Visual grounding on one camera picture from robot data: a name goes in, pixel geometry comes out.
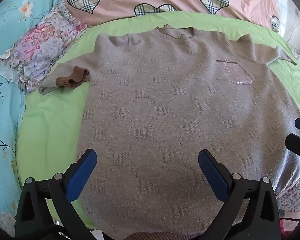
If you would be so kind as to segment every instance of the brown fabric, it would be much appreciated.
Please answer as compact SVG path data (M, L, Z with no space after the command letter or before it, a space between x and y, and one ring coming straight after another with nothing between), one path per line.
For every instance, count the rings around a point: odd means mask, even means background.
M69 88L76 88L81 85L86 77L89 75L87 69L80 68L75 66L73 69L73 73L68 77L58 77L56 79L56 86L58 87L69 87Z
M177 235L168 232L162 233L134 233L127 237L125 240L190 240L200 234L194 235Z
M290 61L249 34L231 41L165 26L99 35L94 52L58 65L91 77L77 145L78 158L98 154L80 196L89 218L117 240L204 233L222 206L198 166L205 148L230 172L268 176L284 194L300 177L300 158L284 145L290 132L300 136L300 113L267 67L278 58Z

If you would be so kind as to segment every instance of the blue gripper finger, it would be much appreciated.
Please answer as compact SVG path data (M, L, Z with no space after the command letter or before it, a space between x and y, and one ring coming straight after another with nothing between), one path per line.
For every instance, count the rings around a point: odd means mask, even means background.
M71 164L75 166L74 173L65 185L66 198L69 202L79 198L96 164L97 154L92 149L86 150L77 163Z
M224 176L231 175L230 172L223 164L218 163L208 150L200 151L198 162L216 198L227 202L229 199L230 185L229 180Z

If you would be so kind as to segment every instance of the sweater sleeve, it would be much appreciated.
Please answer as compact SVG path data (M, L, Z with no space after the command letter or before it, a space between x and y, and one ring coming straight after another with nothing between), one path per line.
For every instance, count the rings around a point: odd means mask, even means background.
M277 59L283 59L291 62L293 65L296 65L293 59L291 59L280 46L277 46L274 49L270 46L266 46L263 44L255 44L254 47L255 60L258 62L264 63L265 65L269 65Z
M39 93L44 95L59 87L78 87L81 83L90 80L89 74L122 57L128 46L128 34L124 36L98 35L93 52L57 64L39 85Z
M272 48L268 45L254 43L250 34L243 35L237 41L229 41L229 44L235 48L237 53L265 65L269 65L277 59L283 59L296 65L280 46Z

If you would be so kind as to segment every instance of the pink floral pillow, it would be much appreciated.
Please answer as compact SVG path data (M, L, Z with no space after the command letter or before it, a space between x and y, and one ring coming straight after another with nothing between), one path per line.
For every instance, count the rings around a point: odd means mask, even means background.
M71 17L62 1L45 19L0 56L0 75L26 92L37 89L51 66L79 38L87 25Z

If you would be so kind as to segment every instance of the green bedsheet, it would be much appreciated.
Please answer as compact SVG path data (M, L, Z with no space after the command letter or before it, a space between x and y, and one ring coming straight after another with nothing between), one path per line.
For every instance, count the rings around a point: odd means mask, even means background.
M294 58L281 36L250 22L201 13L166 12L116 20L88 29L57 64L92 52L95 39L100 33L118 36L149 31L165 24L178 28L193 26L205 31L220 31L226 33L231 40L250 33L254 42L271 47L279 45ZM277 60L270 68L300 109L300 64L294 66ZM58 89L44 96L37 91L26 95L26 111L16 145L21 185L28 177L36 180L50 179L55 173L64 172L76 161L76 144L89 85L86 82L75 90ZM57 218L52 202L48 205L52 215ZM96 228L78 201L73 202L73 206L89 228Z

